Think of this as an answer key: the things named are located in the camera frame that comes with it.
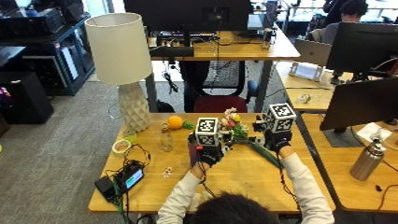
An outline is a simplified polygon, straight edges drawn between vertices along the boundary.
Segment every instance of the lamp base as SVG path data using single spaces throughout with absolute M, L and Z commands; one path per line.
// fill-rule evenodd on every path
M 150 127 L 150 105 L 140 83 L 122 85 L 119 88 L 120 109 L 127 129 L 142 132 Z

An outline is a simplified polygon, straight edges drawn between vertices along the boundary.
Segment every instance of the silver bottle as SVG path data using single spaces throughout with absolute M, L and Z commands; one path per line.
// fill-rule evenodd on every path
M 351 168 L 351 175 L 359 180 L 367 180 L 371 177 L 377 165 L 385 158 L 387 148 L 383 147 L 379 139 L 375 139 L 357 159 L 356 164 Z

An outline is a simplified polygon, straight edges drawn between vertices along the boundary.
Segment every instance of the white lamp shade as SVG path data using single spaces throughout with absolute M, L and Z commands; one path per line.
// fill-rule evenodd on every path
M 99 80 L 111 85 L 138 82 L 152 74 L 143 27 L 135 13 L 114 13 L 86 21 Z

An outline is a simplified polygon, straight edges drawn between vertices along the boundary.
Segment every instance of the black glove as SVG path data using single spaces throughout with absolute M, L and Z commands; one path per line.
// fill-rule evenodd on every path
M 289 146 L 289 141 L 292 140 L 292 132 L 285 131 L 281 133 L 273 133 L 272 130 L 265 131 L 265 144 L 264 146 L 279 154 L 279 151 Z
M 212 167 L 222 161 L 228 150 L 227 146 L 222 149 L 222 144 L 218 147 L 203 147 L 203 149 L 199 149 L 199 161 L 208 163 Z

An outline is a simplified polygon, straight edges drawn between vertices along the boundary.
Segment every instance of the orange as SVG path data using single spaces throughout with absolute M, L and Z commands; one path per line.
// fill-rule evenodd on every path
M 170 125 L 170 129 L 180 129 L 183 127 L 183 118 L 179 116 L 172 116 L 168 120 L 167 123 Z

